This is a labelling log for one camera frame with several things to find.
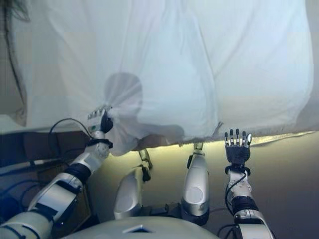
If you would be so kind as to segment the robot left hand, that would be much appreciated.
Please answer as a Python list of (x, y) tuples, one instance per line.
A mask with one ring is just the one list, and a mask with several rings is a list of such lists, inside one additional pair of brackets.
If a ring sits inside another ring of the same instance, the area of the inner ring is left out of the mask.
[(102, 105), (94, 109), (88, 114), (88, 131), (93, 133), (95, 131), (101, 131), (108, 133), (113, 128), (113, 121), (108, 115), (109, 110), (112, 109), (109, 105)]

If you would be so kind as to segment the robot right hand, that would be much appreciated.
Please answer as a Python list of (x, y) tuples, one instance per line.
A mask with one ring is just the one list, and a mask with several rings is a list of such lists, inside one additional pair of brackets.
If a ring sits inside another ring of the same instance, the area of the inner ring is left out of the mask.
[(245, 165), (250, 158), (250, 145), (252, 142), (252, 135), (247, 134), (246, 131), (240, 135), (240, 130), (230, 129), (224, 134), (225, 152), (228, 162), (235, 165)]

